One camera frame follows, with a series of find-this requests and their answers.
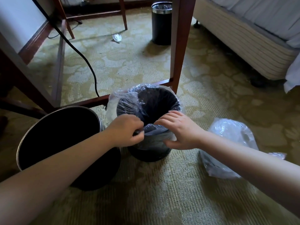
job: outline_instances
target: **black cable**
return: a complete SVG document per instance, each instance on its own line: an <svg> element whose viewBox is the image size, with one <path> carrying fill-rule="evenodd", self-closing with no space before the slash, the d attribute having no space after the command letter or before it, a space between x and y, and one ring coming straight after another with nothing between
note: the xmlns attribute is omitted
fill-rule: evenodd
<svg viewBox="0 0 300 225"><path fill-rule="evenodd" d="M78 27L78 25L79 25L79 23L77 23L77 25L76 25L75 27L71 28L71 30L73 30L73 29L77 28L77 27ZM49 36L47 36L47 38L48 38L48 39L54 39L54 38L56 38L56 37L58 37L58 36L59 36L59 34L57 34L56 36L53 36L53 37L49 37Z"/></svg>
<svg viewBox="0 0 300 225"><path fill-rule="evenodd" d="M94 76L94 80L95 80L95 91L98 97L98 91L97 91L97 79L96 79L96 75L95 72L91 66L91 64L88 62L88 60L86 59L86 57L79 52L79 50L76 49L75 46L72 45L72 43L70 43L70 41L65 37L65 35L58 29L58 27L56 26L56 24L50 19L50 17L48 16L48 14L44 11L44 9L40 6L40 4L37 2L37 0L32 0L33 3L37 6L37 8L42 12L42 14L46 17L46 19L48 20L48 22L51 24L51 26L58 32L58 34L66 41L66 43L73 49L75 50L84 60L85 62L88 64L88 67L90 68L90 70L92 71L92 74Z"/></svg>

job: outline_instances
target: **bed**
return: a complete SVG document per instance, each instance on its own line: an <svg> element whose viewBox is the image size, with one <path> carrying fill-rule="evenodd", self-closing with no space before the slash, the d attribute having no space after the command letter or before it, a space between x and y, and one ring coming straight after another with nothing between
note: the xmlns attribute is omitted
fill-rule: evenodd
<svg viewBox="0 0 300 225"><path fill-rule="evenodd" d="M264 77L300 84L300 0L196 0L193 17Z"/></svg>

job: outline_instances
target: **black trash can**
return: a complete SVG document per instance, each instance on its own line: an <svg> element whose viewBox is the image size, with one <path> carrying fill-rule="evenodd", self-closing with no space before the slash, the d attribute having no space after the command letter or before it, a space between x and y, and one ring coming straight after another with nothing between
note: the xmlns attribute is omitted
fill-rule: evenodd
<svg viewBox="0 0 300 225"><path fill-rule="evenodd" d="M97 114L86 107L69 106L54 111L34 124L22 138L17 164L24 170L103 130ZM121 162L118 148L112 148L85 170L71 186L88 191L106 185Z"/></svg>
<svg viewBox="0 0 300 225"><path fill-rule="evenodd" d="M170 45L172 27L172 2L156 2L151 7L152 41L157 45Z"/></svg>
<svg viewBox="0 0 300 225"><path fill-rule="evenodd" d="M130 153L144 162L155 162L165 158L171 151L163 140L175 140L174 134L163 126L153 125L169 110L181 111L178 98L168 89L160 86L138 86L126 92L128 96L120 98L116 114L134 114L144 122L145 138L142 142L128 147ZM131 102L131 97L137 93L138 103Z"/></svg>

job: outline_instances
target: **carpet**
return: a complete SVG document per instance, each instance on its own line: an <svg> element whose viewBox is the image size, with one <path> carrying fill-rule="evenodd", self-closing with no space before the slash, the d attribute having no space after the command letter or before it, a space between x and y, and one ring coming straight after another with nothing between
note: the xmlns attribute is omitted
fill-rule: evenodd
<svg viewBox="0 0 300 225"><path fill-rule="evenodd" d="M151 42L150 8L129 10L126 15L128 31L123 31L121 16L84 20L73 30L72 43L94 68L100 95L169 78L170 47ZM122 35L120 44L112 41L115 33ZM251 86L250 67L212 37L191 24L177 93L186 114L204 129L215 117L242 121L253 131L261 151L285 152L288 161L300 165L299 88L285 94L281 84ZM58 41L46 39L29 64L48 91ZM33 104L15 88L9 96ZM89 68L66 45L62 105L95 96ZM103 106L92 109L108 125ZM3 180L17 172L17 145L36 119L3 110L0 114L9 118L0 138ZM120 169L109 185L92 192L66 189L32 224L279 225L300 224L300 220L243 179L209 177L198 149L172 150L153 163L138 161L122 149Z"/></svg>

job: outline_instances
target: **wooden table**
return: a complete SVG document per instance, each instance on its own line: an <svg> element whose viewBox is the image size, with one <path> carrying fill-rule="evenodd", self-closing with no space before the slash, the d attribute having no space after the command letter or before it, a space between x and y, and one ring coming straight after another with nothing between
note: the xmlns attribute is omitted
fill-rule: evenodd
<svg viewBox="0 0 300 225"><path fill-rule="evenodd" d="M172 40L171 40L171 69L170 78L156 82L157 85L169 86L177 93L185 49L191 27L196 0L173 0L172 10ZM66 21L62 21L62 32L66 33ZM65 41L60 38L57 61L53 72L51 95L43 84L32 77L30 69L14 51L6 39L0 34L0 73L10 78L14 85L42 110L28 106L9 98L0 98L0 108L41 118L61 108L62 77L64 66ZM107 105L109 95L104 95L67 106L85 106L88 108Z"/></svg>

